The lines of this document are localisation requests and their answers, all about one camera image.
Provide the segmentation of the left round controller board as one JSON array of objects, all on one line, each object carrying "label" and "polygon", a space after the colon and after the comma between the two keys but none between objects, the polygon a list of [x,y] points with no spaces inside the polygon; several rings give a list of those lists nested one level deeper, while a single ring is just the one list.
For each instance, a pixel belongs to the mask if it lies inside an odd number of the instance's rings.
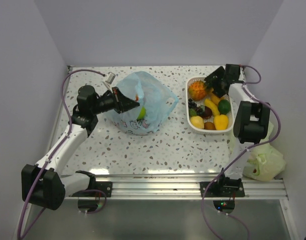
[{"label": "left round controller board", "polygon": [[100,203],[99,200],[78,200],[77,207],[84,214],[95,214],[102,210],[105,203]]}]

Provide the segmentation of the orange fake pineapple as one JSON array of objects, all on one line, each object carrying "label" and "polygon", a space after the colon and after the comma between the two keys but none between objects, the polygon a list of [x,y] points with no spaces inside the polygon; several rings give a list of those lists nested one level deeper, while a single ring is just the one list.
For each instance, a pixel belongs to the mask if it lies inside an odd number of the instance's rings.
[{"label": "orange fake pineapple", "polygon": [[188,93],[193,101],[200,101],[207,96],[205,83],[201,80],[193,82],[188,87]]}]

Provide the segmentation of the right round controller board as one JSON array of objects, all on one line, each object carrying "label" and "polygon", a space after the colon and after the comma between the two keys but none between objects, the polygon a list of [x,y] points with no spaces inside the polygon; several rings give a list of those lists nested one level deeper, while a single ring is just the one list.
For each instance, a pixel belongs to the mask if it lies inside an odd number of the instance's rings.
[{"label": "right round controller board", "polygon": [[234,200],[214,200],[213,205],[217,211],[226,214],[231,214],[236,206]]}]

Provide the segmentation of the bright green fake apple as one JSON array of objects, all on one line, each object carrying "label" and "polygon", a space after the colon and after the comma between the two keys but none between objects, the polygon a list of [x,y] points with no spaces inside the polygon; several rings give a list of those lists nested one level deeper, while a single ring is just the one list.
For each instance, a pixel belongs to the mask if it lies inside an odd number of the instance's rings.
[{"label": "bright green fake apple", "polygon": [[139,113],[139,115],[138,115],[138,117],[137,117],[137,120],[139,121],[139,120],[142,120],[142,119],[144,119],[144,117],[145,117],[145,115],[146,115],[146,108],[145,107],[142,107],[141,108],[141,111],[140,111],[140,113]]}]

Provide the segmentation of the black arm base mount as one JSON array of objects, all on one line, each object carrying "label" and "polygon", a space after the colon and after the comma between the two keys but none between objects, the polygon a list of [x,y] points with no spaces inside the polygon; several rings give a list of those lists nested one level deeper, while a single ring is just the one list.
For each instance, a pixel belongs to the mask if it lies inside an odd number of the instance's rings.
[{"label": "black arm base mount", "polygon": [[213,182],[205,193],[206,198],[243,198],[245,190],[242,179],[231,179],[223,174]]}]

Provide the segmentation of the aluminium front rail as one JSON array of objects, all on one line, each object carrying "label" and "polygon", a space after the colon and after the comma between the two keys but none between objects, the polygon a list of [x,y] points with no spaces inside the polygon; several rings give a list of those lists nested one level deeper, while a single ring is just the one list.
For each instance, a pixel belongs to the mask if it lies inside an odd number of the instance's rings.
[{"label": "aluminium front rail", "polygon": [[[96,175],[98,182],[111,182],[112,200],[200,200],[205,185],[213,180],[215,173],[180,174],[112,174]],[[242,179],[242,186],[234,193],[209,195],[210,200],[287,200],[283,180],[260,182]]]}]

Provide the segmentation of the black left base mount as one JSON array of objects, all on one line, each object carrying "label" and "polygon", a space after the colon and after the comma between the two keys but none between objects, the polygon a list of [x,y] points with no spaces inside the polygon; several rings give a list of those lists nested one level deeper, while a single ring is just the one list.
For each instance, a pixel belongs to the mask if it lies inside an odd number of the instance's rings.
[{"label": "black left base mount", "polygon": [[110,198],[112,195],[113,183],[111,181],[97,181],[96,175],[84,170],[76,171],[77,174],[83,174],[89,177],[89,184],[86,190],[74,193],[73,197],[104,197]]}]

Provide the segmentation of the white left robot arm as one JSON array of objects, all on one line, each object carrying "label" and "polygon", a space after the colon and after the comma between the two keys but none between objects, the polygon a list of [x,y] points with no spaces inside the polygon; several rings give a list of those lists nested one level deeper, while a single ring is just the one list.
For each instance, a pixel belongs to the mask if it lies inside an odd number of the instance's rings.
[{"label": "white left robot arm", "polygon": [[93,173],[79,170],[73,175],[61,177],[64,167],[77,148],[91,135],[98,123],[98,115],[114,110],[121,114],[140,106],[126,97],[118,87],[98,95],[91,85],[78,90],[77,104],[70,114],[68,126],[56,144],[36,164],[27,164],[21,171],[22,199],[45,209],[57,210],[68,196],[82,192],[92,196],[96,192],[103,197]]}]

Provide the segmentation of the pale green plastic bag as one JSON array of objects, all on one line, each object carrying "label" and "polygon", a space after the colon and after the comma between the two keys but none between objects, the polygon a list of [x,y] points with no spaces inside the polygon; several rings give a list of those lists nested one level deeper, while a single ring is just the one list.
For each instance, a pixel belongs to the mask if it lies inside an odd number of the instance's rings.
[{"label": "pale green plastic bag", "polygon": [[285,170],[286,161],[283,154],[269,143],[254,147],[238,157],[250,145],[248,142],[241,144],[234,135],[231,135],[229,163],[232,165],[225,171],[226,177],[237,180],[245,176],[269,182]]}]

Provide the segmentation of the yellow fake banana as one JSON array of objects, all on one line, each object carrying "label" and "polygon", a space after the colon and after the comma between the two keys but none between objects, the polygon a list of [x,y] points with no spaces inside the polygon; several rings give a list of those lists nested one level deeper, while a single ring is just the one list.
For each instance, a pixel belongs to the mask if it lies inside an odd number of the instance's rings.
[{"label": "yellow fake banana", "polygon": [[204,105],[211,109],[213,116],[219,116],[218,104],[222,99],[215,96],[213,93],[209,94],[209,98],[204,100]]}]

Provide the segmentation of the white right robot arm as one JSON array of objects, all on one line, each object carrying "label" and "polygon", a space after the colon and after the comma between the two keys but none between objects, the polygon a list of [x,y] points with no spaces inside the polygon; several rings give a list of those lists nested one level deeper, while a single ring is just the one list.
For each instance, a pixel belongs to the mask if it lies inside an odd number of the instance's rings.
[{"label": "white right robot arm", "polygon": [[257,146],[267,136],[270,108],[260,102],[249,90],[247,82],[240,78],[241,71],[248,65],[226,64],[218,67],[205,78],[207,87],[213,88],[217,97],[229,96],[238,105],[233,124],[234,149],[228,165],[222,170],[222,176],[230,180],[239,180],[251,154],[251,148]]}]

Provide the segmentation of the light blue plastic bag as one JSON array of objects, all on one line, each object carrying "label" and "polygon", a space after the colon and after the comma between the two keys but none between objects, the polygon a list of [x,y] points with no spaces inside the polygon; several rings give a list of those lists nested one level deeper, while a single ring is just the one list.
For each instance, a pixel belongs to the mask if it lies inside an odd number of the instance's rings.
[{"label": "light blue plastic bag", "polygon": [[[130,135],[145,136],[155,133],[179,102],[178,97],[167,86],[145,71],[129,74],[116,86],[130,99],[135,100],[136,95],[139,97],[139,107],[121,114],[114,110],[105,114],[120,131]],[[137,120],[142,107],[146,108],[146,115],[144,119]]]}]

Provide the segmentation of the dark brown fake mangosteen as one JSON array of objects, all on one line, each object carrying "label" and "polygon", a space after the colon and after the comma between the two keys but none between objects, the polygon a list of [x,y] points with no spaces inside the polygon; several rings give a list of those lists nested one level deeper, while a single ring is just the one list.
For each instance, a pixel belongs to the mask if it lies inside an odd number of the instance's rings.
[{"label": "dark brown fake mangosteen", "polygon": [[209,119],[213,116],[213,112],[209,107],[205,106],[204,108],[201,109],[200,116],[203,119]]}]

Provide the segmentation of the brown fake kiwi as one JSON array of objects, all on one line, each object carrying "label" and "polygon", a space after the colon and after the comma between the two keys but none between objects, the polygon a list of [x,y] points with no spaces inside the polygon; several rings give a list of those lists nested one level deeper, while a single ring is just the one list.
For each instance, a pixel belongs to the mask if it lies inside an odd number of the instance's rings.
[{"label": "brown fake kiwi", "polygon": [[216,127],[215,124],[211,121],[207,121],[204,123],[204,129],[209,131],[215,131]]}]

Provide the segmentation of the round controller board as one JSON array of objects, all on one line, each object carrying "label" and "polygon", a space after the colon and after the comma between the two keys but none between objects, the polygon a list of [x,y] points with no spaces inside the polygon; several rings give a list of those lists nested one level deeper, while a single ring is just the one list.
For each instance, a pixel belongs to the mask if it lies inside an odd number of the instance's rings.
[{"label": "round controller board", "polygon": [[236,206],[234,200],[214,200],[213,205],[217,211],[226,214],[231,214]]},{"label": "round controller board", "polygon": [[100,203],[99,200],[78,200],[77,207],[84,214],[95,214],[102,210],[105,203]]}]

